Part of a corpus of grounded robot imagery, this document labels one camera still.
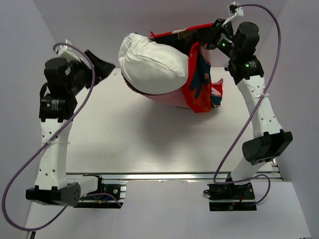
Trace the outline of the white pillow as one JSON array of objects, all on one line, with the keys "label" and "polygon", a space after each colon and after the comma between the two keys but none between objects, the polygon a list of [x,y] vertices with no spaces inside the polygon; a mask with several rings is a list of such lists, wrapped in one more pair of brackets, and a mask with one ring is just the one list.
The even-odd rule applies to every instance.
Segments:
[{"label": "white pillow", "polygon": [[188,78],[188,56],[146,36],[130,33],[119,50],[119,64],[125,79],[149,95],[169,93]]}]

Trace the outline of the red cartoon print pillowcase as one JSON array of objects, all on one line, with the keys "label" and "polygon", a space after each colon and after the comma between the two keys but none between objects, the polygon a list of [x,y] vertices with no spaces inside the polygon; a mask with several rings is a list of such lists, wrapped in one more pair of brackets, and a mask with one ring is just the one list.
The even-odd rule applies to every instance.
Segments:
[{"label": "red cartoon print pillowcase", "polygon": [[179,108],[190,109],[195,113],[208,113],[221,105],[223,80],[211,80],[211,61],[208,49],[201,40],[206,40],[206,31],[212,23],[197,25],[186,29],[154,34],[148,37],[152,41],[169,45],[188,56],[188,78],[186,83],[175,91],[149,95],[136,90],[123,76],[127,86],[134,92],[155,102]]}]

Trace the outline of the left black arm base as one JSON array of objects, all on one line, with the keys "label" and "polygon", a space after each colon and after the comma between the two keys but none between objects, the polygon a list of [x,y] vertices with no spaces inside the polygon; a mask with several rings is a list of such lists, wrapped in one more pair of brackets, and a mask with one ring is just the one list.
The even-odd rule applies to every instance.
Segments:
[{"label": "left black arm base", "polygon": [[97,190],[90,192],[88,196],[80,198],[74,208],[86,209],[120,209],[124,202],[124,191],[119,183],[105,182],[102,176],[98,176]]}]

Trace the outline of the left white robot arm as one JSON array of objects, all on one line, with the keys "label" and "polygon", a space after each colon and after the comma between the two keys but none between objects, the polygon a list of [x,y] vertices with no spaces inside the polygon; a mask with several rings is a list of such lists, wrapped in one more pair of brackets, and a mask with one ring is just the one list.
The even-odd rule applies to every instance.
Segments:
[{"label": "left white robot arm", "polygon": [[91,61],[90,69],[83,60],[68,50],[45,62],[47,82],[41,87],[39,119],[42,145],[37,178],[26,190],[27,200],[43,205],[75,207],[90,194],[99,199],[105,194],[101,176],[84,174],[68,178],[66,156],[69,133],[77,109],[76,95],[83,89],[93,89],[114,70],[115,65],[95,56],[90,50],[84,55]]}]

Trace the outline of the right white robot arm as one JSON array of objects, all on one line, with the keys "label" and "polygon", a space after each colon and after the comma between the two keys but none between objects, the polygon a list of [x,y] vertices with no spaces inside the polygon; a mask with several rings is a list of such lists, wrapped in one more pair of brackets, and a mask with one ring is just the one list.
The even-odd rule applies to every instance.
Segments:
[{"label": "right white robot arm", "polygon": [[290,131],[284,131],[272,109],[264,71],[255,56],[259,42],[259,28],[252,22],[241,23],[234,32],[229,20],[213,23],[208,47],[217,48],[229,58],[228,71],[240,91],[250,114],[240,133],[248,124],[253,128],[253,139],[243,143],[243,157],[227,179],[225,192],[232,199],[243,193],[243,186],[271,161],[280,156],[292,142]]}]

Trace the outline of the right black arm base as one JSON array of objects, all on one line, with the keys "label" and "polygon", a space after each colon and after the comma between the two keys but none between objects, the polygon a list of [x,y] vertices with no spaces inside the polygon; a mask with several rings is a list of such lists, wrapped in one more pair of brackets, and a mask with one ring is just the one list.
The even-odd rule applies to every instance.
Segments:
[{"label": "right black arm base", "polygon": [[211,212],[256,211],[251,183],[245,185],[208,184],[203,194],[208,197]]}]

